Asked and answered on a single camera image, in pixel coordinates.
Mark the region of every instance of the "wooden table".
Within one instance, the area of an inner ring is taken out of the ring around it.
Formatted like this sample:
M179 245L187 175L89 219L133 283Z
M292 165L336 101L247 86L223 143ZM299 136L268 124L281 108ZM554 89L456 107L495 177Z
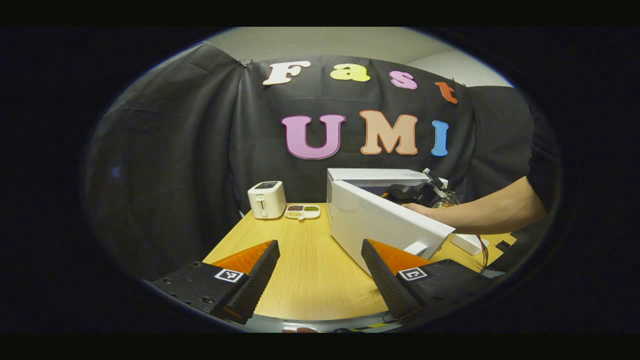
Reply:
M315 219L259 220L247 214L203 260L212 263L268 240L278 240L280 259L255 314L283 320L337 320L387 311L373 279L333 239L326 204ZM489 263L502 252L495 245L514 237L483 236L490 242ZM447 239L431 261L453 259L476 272L482 254L471 256Z

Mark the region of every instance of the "yellow letter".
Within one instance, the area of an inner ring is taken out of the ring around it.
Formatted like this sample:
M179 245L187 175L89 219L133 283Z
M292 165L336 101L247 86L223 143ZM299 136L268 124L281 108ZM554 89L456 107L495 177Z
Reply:
M310 67L311 63L309 61L294 61L290 63L275 63L269 66L271 67L271 75L269 75L267 80L262 82L263 85L288 83L291 79L287 78L287 74L297 76L302 70L301 66Z
M415 147L415 123L418 118L411 115L400 115L393 129L380 111L365 110L360 116L367 123L367 143L360 149L365 155L379 154L382 149L378 146L378 138L382 141L387 152L392 152L400 140L396 152L400 155L415 155L418 148Z
M368 81L371 79L367 75L367 68L358 64L338 64L333 67L334 71L331 71L331 77L336 80L355 80L355 81Z

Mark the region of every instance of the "black sleeve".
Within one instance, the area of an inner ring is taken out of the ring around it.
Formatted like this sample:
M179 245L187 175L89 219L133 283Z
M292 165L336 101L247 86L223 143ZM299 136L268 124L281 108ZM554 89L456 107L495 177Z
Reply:
M556 196L559 177L556 144L553 132L542 112L530 99L527 99L527 102L534 122L527 180L548 213Z

